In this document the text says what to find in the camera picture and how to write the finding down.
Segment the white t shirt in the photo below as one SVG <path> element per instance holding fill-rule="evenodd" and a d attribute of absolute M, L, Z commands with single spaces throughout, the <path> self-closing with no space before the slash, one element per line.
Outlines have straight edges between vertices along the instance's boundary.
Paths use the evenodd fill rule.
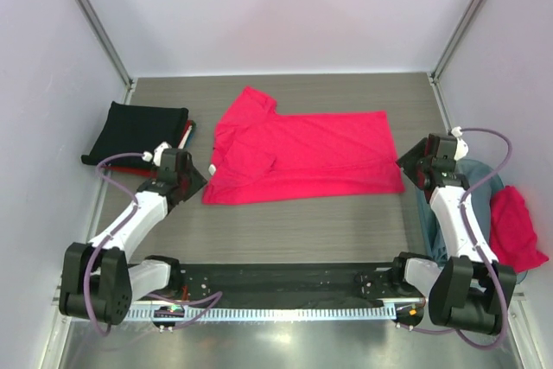
<path fill-rule="evenodd" d="M 186 143 L 188 141 L 188 138 L 191 134 L 190 132 L 190 129 L 189 129 L 189 126 L 186 128 L 185 132 L 183 133 L 182 137 L 181 137 L 181 141 L 179 142 L 177 148 L 178 149 L 184 149 L 185 146 L 186 146 Z"/>

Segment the black t shirt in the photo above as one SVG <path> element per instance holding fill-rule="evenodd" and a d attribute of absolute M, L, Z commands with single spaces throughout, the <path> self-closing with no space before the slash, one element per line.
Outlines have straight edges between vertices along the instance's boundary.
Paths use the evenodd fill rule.
<path fill-rule="evenodd" d="M 95 166 L 109 156 L 153 152 L 163 142 L 175 148 L 185 133 L 188 113 L 185 107 L 122 105 L 113 102 L 99 137 L 90 152 L 80 160 L 85 165 Z"/>

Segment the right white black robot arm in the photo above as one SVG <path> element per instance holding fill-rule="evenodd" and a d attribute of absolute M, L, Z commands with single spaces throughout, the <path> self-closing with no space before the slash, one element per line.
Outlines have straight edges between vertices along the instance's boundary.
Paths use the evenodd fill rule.
<path fill-rule="evenodd" d="M 423 191 L 440 225 L 448 261 L 440 266 L 405 254 L 404 265 L 391 272 L 389 282 L 400 296 L 416 289 L 423 294 L 426 317 L 445 332 L 502 338 L 517 276 L 493 253 L 473 209 L 472 193 L 494 174 L 470 184 L 456 169 L 468 154 L 464 133 L 466 129 L 455 127 L 445 135 L 430 134 L 397 160 L 398 167 Z"/>

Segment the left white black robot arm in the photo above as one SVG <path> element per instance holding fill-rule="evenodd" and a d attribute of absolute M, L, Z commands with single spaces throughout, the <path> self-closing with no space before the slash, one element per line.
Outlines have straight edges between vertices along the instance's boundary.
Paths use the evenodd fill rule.
<path fill-rule="evenodd" d="M 140 264 L 128 260 L 153 228 L 207 183 L 185 149 L 166 143 L 141 155 L 154 175 L 130 194 L 130 204 L 100 234 L 66 249 L 58 308 L 62 315 L 94 326 L 120 324 L 133 302 L 151 294 L 176 298 L 184 287 L 181 264 L 153 255 Z"/>

